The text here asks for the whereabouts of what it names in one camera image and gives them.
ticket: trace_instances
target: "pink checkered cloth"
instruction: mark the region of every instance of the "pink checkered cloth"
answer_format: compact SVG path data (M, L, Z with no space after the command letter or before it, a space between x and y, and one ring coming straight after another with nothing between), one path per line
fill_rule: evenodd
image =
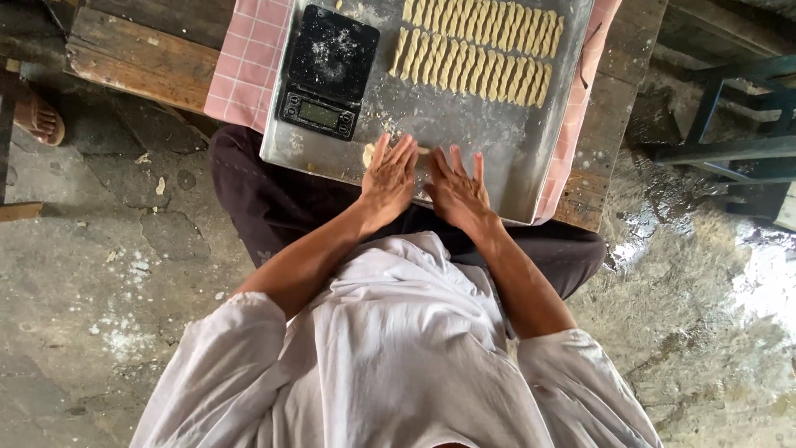
M237 0L207 94L207 115L265 133L293 1ZM591 95L591 84L603 54L608 28L621 2L595 0L586 32L582 67L578 68L589 88L583 88L580 76L576 73L533 225L548 221L556 213L556 206L572 169L578 135Z

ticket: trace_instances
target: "person's left hand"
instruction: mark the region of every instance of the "person's left hand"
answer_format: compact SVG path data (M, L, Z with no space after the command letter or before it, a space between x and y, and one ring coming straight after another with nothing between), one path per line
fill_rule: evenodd
M366 204L374 230L388 225L409 208L415 192L417 141L404 135L398 144L388 148L390 134L382 134L365 177L362 179L360 202Z

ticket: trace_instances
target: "white shirt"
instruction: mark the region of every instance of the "white shirt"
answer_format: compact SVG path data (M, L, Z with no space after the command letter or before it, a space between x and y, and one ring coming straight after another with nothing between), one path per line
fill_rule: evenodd
M290 325L236 295L188 325L131 447L662 446L586 332L517 366L486 275L448 258L432 232L360 246Z

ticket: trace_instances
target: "foot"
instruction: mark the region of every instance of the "foot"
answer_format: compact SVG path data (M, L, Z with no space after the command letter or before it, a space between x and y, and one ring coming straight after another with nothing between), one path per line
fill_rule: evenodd
M49 146L58 146L64 139L64 121L52 106L32 90L20 95L17 100L14 124Z

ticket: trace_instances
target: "concrete floor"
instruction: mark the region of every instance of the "concrete floor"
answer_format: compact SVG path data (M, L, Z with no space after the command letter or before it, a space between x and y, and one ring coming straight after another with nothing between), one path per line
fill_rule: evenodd
M676 87L693 113L698 91ZM48 209L0 232L0 446L126 446L185 323L252 263L201 140L129 96L62 93L70 141L12 146L10 202ZM568 304L667 446L796 446L796 238L696 183L623 149L611 254Z

